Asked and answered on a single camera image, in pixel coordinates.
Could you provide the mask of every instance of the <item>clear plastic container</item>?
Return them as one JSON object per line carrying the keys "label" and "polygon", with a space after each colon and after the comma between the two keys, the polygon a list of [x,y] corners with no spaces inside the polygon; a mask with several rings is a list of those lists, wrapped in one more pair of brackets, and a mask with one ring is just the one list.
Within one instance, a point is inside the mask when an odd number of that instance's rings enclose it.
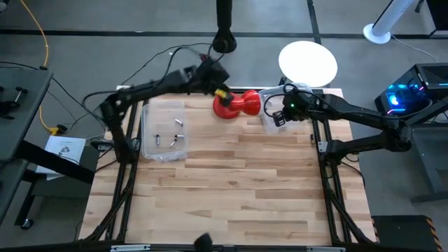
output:
{"label": "clear plastic container", "polygon": [[141,153],[145,158],[168,162],[187,158],[188,136],[183,101],[151,99],[141,111]]}
{"label": "clear plastic container", "polygon": [[[304,90],[307,92],[313,92],[312,89],[306,84],[302,84],[302,83],[291,83],[291,84],[295,85],[300,90]],[[266,100],[269,97],[271,97],[272,95],[278,95],[278,94],[283,94],[283,93],[284,92],[283,92],[282,85],[273,87],[270,89],[266,89],[266,90],[261,90],[258,92],[258,94],[260,95],[260,100],[261,100],[261,111],[260,111],[259,116],[263,123],[263,128],[265,129],[266,134],[275,134],[275,133],[278,133],[281,131],[285,131],[291,127],[298,127],[298,124],[290,124],[290,123],[286,123],[285,125],[277,127],[274,123],[274,119],[267,116],[263,110],[264,109],[263,105],[265,104]],[[272,115],[273,112],[280,111],[283,108],[282,101],[283,101],[283,96],[277,96],[277,97],[273,97],[273,98],[269,99],[268,103],[266,104],[267,112],[270,115]]]}

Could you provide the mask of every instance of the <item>white paper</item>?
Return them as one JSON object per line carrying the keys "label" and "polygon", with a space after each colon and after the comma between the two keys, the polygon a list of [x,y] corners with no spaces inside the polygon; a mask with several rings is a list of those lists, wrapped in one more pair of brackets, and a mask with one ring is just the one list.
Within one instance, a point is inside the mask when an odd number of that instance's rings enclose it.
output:
{"label": "white paper", "polygon": [[[83,154],[84,145],[85,139],[50,136],[47,141],[47,145],[45,146],[45,150],[62,158],[67,158],[68,161],[77,164]],[[52,171],[42,166],[37,167],[36,173],[47,174],[47,180],[56,179],[63,176],[58,174],[56,171]]]}

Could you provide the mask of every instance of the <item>white cable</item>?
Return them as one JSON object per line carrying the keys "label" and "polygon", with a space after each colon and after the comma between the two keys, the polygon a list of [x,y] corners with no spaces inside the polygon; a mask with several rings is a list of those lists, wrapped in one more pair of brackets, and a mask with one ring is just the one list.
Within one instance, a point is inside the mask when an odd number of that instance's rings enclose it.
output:
{"label": "white cable", "polygon": [[407,46],[408,48],[412,48],[412,49],[414,49],[414,50],[417,50],[417,51],[419,51],[420,53],[424,53],[424,54],[426,54],[426,55],[429,55],[429,56],[431,56],[431,57],[434,59],[435,62],[437,62],[437,58],[436,58],[434,55],[430,54],[429,52],[426,52],[426,51],[424,51],[424,50],[422,50],[422,49],[415,48],[415,47],[412,46],[412,45],[406,44],[405,42],[399,40],[398,38],[396,38],[396,37],[395,37],[394,35],[392,35],[392,34],[391,34],[391,36],[392,36],[397,42],[399,42],[399,43],[401,43],[401,44]]}

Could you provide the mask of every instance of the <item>concrete floor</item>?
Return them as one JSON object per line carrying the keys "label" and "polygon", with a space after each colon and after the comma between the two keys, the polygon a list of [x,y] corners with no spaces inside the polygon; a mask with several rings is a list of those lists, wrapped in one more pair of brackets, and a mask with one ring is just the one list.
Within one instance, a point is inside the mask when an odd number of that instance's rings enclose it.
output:
{"label": "concrete floor", "polygon": [[[314,0],[321,33],[361,34],[362,28],[374,22],[388,0]],[[41,0],[28,1],[44,29],[150,32],[215,32],[215,7],[210,0]],[[12,1],[0,14],[0,28],[35,29],[35,24],[19,1]],[[234,32],[312,33],[307,0],[239,0],[234,1]],[[428,34],[423,19],[411,7],[393,29],[395,34]],[[56,79],[78,100],[99,90],[112,90],[149,57],[169,46],[210,42],[211,37],[89,37],[49,36],[49,69]],[[277,58],[280,50],[296,40],[309,38],[240,37],[238,49],[222,59],[231,74],[229,84],[239,86],[274,86],[281,71]],[[447,40],[405,40],[414,47],[427,50],[441,62],[448,62]],[[373,45],[364,39],[326,38],[322,44],[336,57],[339,71],[331,83],[342,88],[346,99],[373,109],[373,99],[413,64],[432,62],[420,52],[391,41]],[[206,46],[196,49],[206,51]],[[0,60],[38,67],[44,58],[40,36],[0,35]],[[169,55],[154,60],[132,83],[159,78]],[[188,51],[180,51],[172,69],[198,63]],[[56,85],[50,91],[78,117],[84,114]],[[90,101],[94,106],[102,98]],[[63,108],[51,97],[43,102],[47,124],[70,123]],[[70,133],[74,137],[101,134],[103,129],[87,117]],[[369,127],[353,124],[355,138],[375,134]],[[45,145],[48,135],[34,120],[27,139]],[[370,211],[375,215],[425,214],[433,219],[442,244],[448,246],[448,201],[412,205],[410,197],[424,194],[426,187],[419,173],[419,161],[413,152],[390,153],[385,150],[363,153],[360,167],[365,176]],[[75,227],[83,217],[87,199],[38,199],[30,217],[32,229],[22,231],[13,221],[27,189],[25,183],[0,226],[0,247],[70,242]]]}

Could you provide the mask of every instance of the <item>butcher block tabletop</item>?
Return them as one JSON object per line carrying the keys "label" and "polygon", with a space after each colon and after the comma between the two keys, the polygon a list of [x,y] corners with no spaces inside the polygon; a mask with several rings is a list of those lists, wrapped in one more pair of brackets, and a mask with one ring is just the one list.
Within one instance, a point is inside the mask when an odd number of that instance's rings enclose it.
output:
{"label": "butcher block tabletop", "polygon": [[[342,96],[340,89],[324,92]],[[286,131],[266,135],[259,117],[217,118],[210,96],[156,99],[185,102],[188,157],[166,163],[140,157],[126,243],[192,244],[208,232],[214,244],[331,245],[310,121],[289,122]],[[280,107],[281,99],[273,102]],[[330,128],[334,139],[351,139],[349,122],[330,121]],[[113,160],[111,151],[98,167]],[[95,174],[80,239],[91,234],[111,208],[118,168],[115,163]],[[339,166],[339,175],[346,210],[375,240],[362,178],[344,165]],[[114,236],[122,211],[117,216]],[[343,239],[339,214],[335,217]]]}

